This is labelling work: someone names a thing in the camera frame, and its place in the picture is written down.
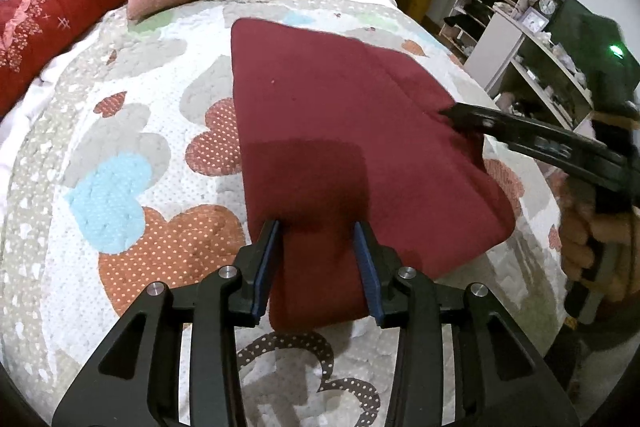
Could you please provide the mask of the person's right hand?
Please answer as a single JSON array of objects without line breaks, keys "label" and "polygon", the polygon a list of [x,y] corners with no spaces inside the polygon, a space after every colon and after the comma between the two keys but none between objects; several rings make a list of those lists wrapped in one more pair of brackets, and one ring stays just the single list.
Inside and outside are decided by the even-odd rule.
[{"label": "person's right hand", "polygon": [[[616,216],[598,215],[594,190],[585,182],[566,178],[560,192],[562,270],[572,282],[597,291],[610,303],[623,303],[639,292],[639,209]],[[587,280],[597,261],[598,245],[622,248],[611,275]]]}]

